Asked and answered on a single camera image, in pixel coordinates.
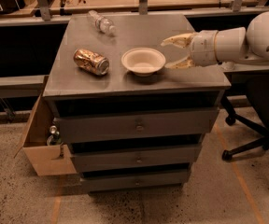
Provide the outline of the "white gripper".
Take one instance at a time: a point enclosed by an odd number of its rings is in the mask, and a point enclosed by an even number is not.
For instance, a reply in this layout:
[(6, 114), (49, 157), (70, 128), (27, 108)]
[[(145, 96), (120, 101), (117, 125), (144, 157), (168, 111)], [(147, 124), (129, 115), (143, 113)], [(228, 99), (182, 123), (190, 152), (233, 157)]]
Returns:
[(173, 45), (185, 49), (190, 45), (190, 56), (177, 61), (167, 63), (164, 67), (168, 69), (187, 69), (198, 66), (209, 66), (217, 63), (215, 52), (215, 38), (217, 30), (203, 30), (197, 34), (186, 33), (166, 38), (161, 46)]

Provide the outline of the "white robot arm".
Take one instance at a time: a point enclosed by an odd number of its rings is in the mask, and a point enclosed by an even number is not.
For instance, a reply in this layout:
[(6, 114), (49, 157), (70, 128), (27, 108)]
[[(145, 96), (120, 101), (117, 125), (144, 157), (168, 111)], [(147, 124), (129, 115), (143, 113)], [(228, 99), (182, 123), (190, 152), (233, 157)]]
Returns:
[(269, 11), (255, 17), (248, 28), (202, 30), (201, 32), (174, 35), (161, 46), (173, 45), (186, 49), (188, 55), (167, 63), (166, 68), (209, 66), (218, 63), (269, 65)]

